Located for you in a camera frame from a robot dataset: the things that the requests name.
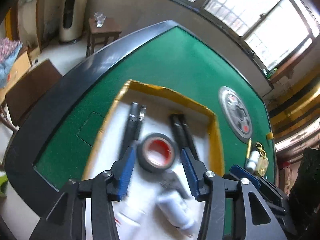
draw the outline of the blue cloth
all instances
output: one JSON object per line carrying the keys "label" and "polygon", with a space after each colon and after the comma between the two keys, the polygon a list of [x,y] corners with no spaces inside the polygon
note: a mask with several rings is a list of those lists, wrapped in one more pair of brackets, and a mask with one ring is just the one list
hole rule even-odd
{"label": "blue cloth", "polygon": [[12,68],[13,63],[15,62],[18,53],[22,47],[22,43],[20,43],[14,51],[10,54],[9,57],[5,59],[4,62],[0,63],[0,88],[5,87],[7,84],[8,74]]}

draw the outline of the window frame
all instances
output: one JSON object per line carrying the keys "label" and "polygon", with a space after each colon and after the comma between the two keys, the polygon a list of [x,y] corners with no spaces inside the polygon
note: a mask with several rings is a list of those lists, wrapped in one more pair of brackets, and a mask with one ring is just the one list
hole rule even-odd
{"label": "window frame", "polygon": [[[239,36],[238,34],[236,34],[236,32],[234,32],[228,25],[226,25],[220,19],[218,19],[213,14],[211,14],[210,12],[208,12],[207,10],[204,9],[206,7],[206,5],[209,3],[210,0],[195,0],[193,2],[191,2],[189,0],[172,0],[172,1],[174,1],[176,3],[179,3],[180,5],[183,5],[183,6],[187,7],[188,9],[194,11],[195,13],[199,14],[200,16],[205,18],[206,20],[210,21],[218,29],[220,29],[225,35],[227,35],[232,41],[234,41],[238,45],[238,47],[240,49],[242,49],[242,51],[252,60],[252,62],[261,71],[263,76],[265,76],[263,70],[266,70],[267,72],[269,72],[268,68],[263,64],[263,62],[255,54],[255,52],[251,49],[251,47],[245,42],[245,39],[251,33],[253,33],[265,21],[267,16],[277,7],[277,5],[282,0],[280,0],[275,6],[273,6],[273,8],[271,8],[270,11],[268,11],[263,17],[260,17],[260,19],[249,30],[247,30],[247,32],[243,36]],[[300,0],[300,1],[305,6],[307,11],[310,13],[310,15],[313,17],[313,19],[316,22],[317,28],[320,30],[320,23],[317,21],[317,18],[314,16],[314,13],[316,11],[314,10],[314,8],[309,8],[309,6],[308,6],[308,4],[312,5],[312,3],[310,1],[308,1],[308,3],[305,3],[304,2],[305,0],[304,1]],[[303,21],[303,23],[305,24],[305,26],[306,26],[306,28],[308,30],[309,34],[304,39],[304,41],[310,38],[312,40],[312,43],[309,45],[309,47],[307,49],[305,49],[304,52],[302,52],[299,55],[297,55],[297,53],[299,52],[300,48],[304,44],[304,41],[301,42],[292,52],[289,53],[289,55],[287,55],[280,63],[278,63],[275,66],[275,67],[278,68],[278,70],[270,77],[270,79],[268,79],[265,76],[266,80],[269,82],[269,85],[272,88],[273,88],[273,84],[275,82],[277,82],[282,76],[287,75],[288,72],[290,72],[290,70],[297,64],[295,61],[296,60],[300,61],[301,60],[301,56],[304,56],[306,54],[305,52],[310,51],[309,48],[312,48],[314,46],[314,44],[315,44],[315,41],[318,40],[317,37],[314,37],[314,35],[313,35],[312,31],[311,31],[311,28],[310,28],[305,16],[301,12],[301,10],[300,10],[299,6],[296,4],[296,2],[294,0],[289,0],[289,2],[293,5],[293,7],[295,8],[297,13],[299,14],[301,20]],[[293,62],[291,62],[290,64],[286,64],[287,62],[290,61],[290,59],[292,59],[294,57],[296,59]],[[272,78],[277,72],[281,72],[282,73],[281,76],[280,75],[276,75],[277,78]]]}

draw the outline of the wooden side table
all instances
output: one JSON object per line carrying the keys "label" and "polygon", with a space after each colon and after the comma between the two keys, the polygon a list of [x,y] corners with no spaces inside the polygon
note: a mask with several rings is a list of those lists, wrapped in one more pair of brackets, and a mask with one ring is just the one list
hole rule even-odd
{"label": "wooden side table", "polygon": [[[89,33],[87,41],[87,54],[86,57],[94,53],[94,47],[99,44],[106,46],[108,44],[108,38],[113,37],[113,41],[119,38],[119,34],[122,29],[119,24],[115,22],[113,18],[105,19],[102,27],[97,27],[93,18],[89,18]],[[96,42],[97,38],[104,38],[102,42]]]}

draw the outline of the metal screw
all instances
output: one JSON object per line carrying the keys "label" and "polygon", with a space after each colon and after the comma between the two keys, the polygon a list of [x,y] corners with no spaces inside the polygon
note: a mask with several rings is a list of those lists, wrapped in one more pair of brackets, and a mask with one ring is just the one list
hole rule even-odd
{"label": "metal screw", "polygon": [[207,171],[207,172],[205,173],[205,175],[206,175],[207,177],[209,177],[209,178],[212,178],[212,177],[215,176],[215,174],[214,174],[213,171]]}
{"label": "metal screw", "polygon": [[250,183],[250,180],[248,180],[247,178],[242,178],[241,182],[242,184],[248,185]]}
{"label": "metal screw", "polygon": [[111,171],[104,171],[103,175],[105,175],[106,177],[110,177],[112,175]]}
{"label": "metal screw", "polygon": [[75,184],[76,180],[75,179],[68,179],[69,184]]}

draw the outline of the black marker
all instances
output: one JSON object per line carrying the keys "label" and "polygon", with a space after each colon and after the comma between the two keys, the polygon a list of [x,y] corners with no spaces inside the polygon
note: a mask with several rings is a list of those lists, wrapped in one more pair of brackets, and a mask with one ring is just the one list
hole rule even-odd
{"label": "black marker", "polygon": [[135,134],[137,130],[138,114],[139,114],[139,104],[137,102],[132,102],[127,124],[124,130],[124,135],[122,138],[122,144],[121,144],[120,153],[119,153],[119,160],[122,159],[125,151],[129,146],[131,146],[132,141],[135,138]]}
{"label": "black marker", "polygon": [[187,143],[188,143],[188,147],[190,148],[190,151],[191,151],[194,159],[195,159],[196,161],[199,161],[199,156],[198,156],[198,153],[197,153],[197,151],[196,151],[195,144],[193,143],[193,138],[192,138],[191,130],[190,130],[190,127],[188,126],[186,117],[185,117],[184,114],[179,114],[179,115],[178,115],[178,118],[179,118],[179,121],[180,121],[180,123],[181,123],[181,125],[182,125],[184,134],[185,134],[185,136],[186,136],[186,140],[187,140]]}
{"label": "black marker", "polygon": [[176,141],[179,151],[181,152],[185,147],[189,147],[182,124],[180,123],[177,114],[171,114],[169,116],[169,120],[174,140]]}

